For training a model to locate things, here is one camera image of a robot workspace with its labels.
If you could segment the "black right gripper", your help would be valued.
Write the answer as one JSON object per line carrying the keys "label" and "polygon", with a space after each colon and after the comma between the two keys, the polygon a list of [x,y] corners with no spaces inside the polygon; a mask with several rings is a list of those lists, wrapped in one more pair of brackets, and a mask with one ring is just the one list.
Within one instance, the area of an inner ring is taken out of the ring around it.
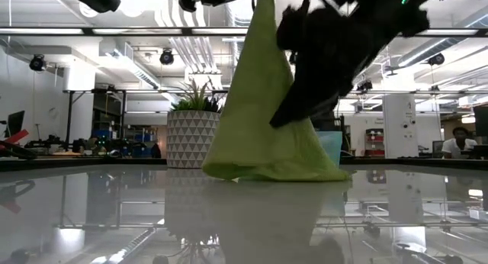
{"label": "black right gripper", "polygon": [[333,0],[357,2],[349,16],[320,1],[321,7],[310,10],[310,0],[303,0],[297,9],[295,80],[269,122],[272,127],[332,112],[339,97],[352,90],[353,78],[385,45],[379,19],[383,0]]}

